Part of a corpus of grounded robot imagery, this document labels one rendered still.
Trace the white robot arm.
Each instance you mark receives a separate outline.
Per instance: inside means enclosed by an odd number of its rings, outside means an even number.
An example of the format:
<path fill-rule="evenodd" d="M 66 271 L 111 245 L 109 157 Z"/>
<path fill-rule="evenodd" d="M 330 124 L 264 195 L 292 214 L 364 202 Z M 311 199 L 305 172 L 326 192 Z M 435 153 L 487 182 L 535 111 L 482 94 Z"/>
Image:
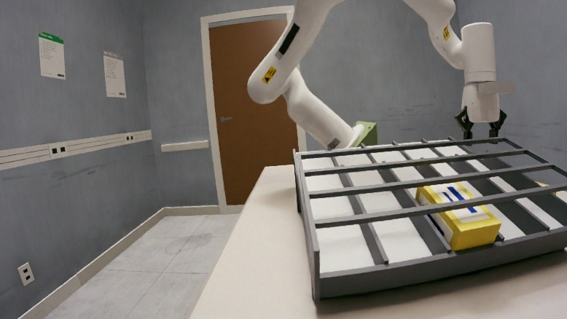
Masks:
<path fill-rule="evenodd" d="M 316 40 L 332 8 L 342 1 L 345 0 L 297 0 L 281 38 L 256 68 L 247 85 L 250 98 L 259 104 L 272 103 L 282 94 L 291 119 L 326 149 L 327 146 L 331 149 L 353 147 L 364 126 L 351 128 L 347 125 L 308 90 L 296 67 Z M 461 42 L 450 26 L 455 14 L 453 0 L 403 1 L 426 21 L 431 43 L 437 52 L 451 66 L 464 70 L 466 84 L 479 85 L 479 94 L 515 92 L 515 83 L 496 82 L 492 24 L 464 26 Z"/>

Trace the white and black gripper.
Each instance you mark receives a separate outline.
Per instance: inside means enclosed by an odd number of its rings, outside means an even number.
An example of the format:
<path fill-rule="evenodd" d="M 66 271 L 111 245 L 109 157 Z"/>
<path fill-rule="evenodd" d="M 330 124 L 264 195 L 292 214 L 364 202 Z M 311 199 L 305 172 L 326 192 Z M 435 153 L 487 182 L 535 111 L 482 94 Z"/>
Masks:
<path fill-rule="evenodd" d="M 464 140 L 472 139 L 471 128 L 475 122 L 488 122 L 491 127 L 489 138 L 498 137 L 506 117 L 500 109 L 498 94 L 479 95 L 479 85 L 476 84 L 464 87 L 461 111 L 454 116 L 464 132 Z"/>

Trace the dark grey front bar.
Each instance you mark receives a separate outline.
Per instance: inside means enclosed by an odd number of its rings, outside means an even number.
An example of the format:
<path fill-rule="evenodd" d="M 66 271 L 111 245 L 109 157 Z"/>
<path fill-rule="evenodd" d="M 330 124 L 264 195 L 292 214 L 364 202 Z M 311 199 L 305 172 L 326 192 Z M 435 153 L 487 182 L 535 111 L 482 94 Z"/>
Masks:
<path fill-rule="evenodd" d="M 320 272 L 320 298 L 421 283 L 567 248 L 567 226 L 449 253 Z"/>

